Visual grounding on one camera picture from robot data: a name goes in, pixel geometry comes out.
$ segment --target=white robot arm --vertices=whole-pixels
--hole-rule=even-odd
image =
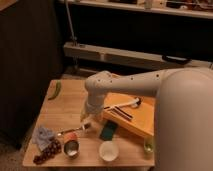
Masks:
[[[108,92],[156,97],[155,170],[213,171],[213,71],[185,68],[85,82],[85,112],[98,114]]]

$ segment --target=small bowl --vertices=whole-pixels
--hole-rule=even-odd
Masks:
[[[154,139],[152,137],[144,139],[143,148],[144,148],[145,154],[151,157],[155,149]]]
[[[69,157],[77,156],[79,143],[76,140],[70,140],[64,144],[64,153]]]
[[[106,162],[114,161],[118,154],[118,146],[112,141],[105,141],[99,147],[99,155]]]

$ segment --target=wooden cutting board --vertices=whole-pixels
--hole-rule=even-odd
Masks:
[[[134,96],[126,94],[109,93],[105,99],[104,105],[111,106],[125,103],[134,98]],[[142,99],[142,103],[138,108],[132,108],[130,106],[121,107],[123,111],[133,117],[131,121],[107,109],[102,112],[102,117],[116,122],[119,126],[143,138],[154,136],[154,99],[147,97],[140,98]]]

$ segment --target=green vegetable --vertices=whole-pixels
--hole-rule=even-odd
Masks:
[[[61,91],[61,82],[58,81],[55,86],[55,92],[53,93],[53,95],[51,97],[48,98],[48,100],[55,99],[58,96],[58,94],[60,93],[60,91]]]

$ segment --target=white cup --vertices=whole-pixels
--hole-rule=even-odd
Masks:
[[[118,146],[112,141],[104,141],[99,147],[100,157],[107,162],[111,162],[118,157]]]

